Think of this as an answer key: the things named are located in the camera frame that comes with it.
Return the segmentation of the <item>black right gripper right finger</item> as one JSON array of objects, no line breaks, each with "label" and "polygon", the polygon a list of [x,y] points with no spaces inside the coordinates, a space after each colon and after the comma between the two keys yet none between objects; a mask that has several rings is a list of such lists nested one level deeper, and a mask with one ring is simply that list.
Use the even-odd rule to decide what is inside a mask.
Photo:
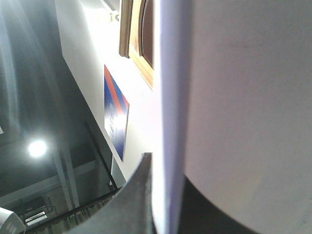
[{"label": "black right gripper right finger", "polygon": [[207,200],[185,177],[179,220],[180,234],[254,234]]}]

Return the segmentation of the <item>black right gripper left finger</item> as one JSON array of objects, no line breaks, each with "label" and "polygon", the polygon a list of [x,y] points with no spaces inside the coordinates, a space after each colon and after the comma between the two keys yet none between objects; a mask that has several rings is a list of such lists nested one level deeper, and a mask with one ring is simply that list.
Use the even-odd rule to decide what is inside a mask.
[{"label": "black right gripper left finger", "polygon": [[152,153],[141,161],[116,195],[69,234],[155,234],[152,215]]}]

